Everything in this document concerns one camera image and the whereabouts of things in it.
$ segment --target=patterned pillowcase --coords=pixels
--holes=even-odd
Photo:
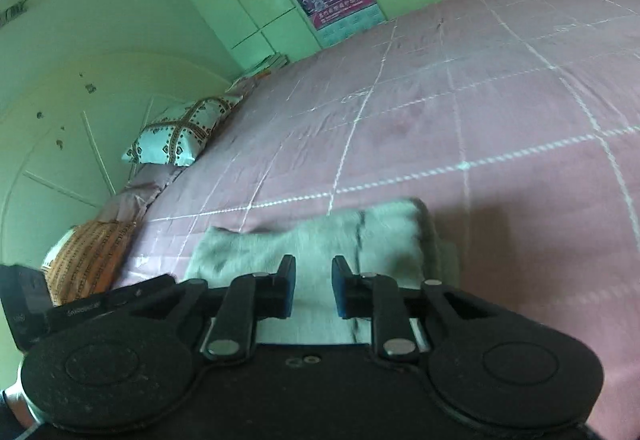
[[[135,222],[92,220],[67,233],[42,267],[54,305],[109,290],[135,230]]]
[[[166,109],[140,133],[122,160],[135,163],[191,165],[211,132],[240,102],[238,96],[205,97]]]

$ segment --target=white pillow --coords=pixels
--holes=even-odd
[[[122,156],[126,162],[191,165],[207,144],[213,129],[242,97],[205,97],[195,103],[167,108]]]

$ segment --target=gray blanket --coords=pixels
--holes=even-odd
[[[343,255],[354,273],[392,276],[400,287],[424,279],[458,284],[455,248],[439,239],[426,207],[414,199],[367,210],[343,210],[281,233],[239,234],[211,227],[196,247],[185,279],[224,287],[236,276],[274,273],[296,257],[292,317],[258,324],[259,343],[344,344],[370,341],[370,325],[341,319],[331,285],[332,259]]]

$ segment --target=bed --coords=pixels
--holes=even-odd
[[[640,0],[446,0],[261,81],[150,205],[119,284],[181,277],[209,226],[420,197],[462,287],[570,333],[640,434]]]

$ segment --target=screw hole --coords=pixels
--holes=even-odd
[[[284,363],[289,368],[302,368],[304,361],[300,359],[300,357],[289,357],[289,359],[285,360]]]
[[[318,364],[322,361],[322,358],[317,355],[307,355],[302,357],[302,360],[304,360],[306,364]]]

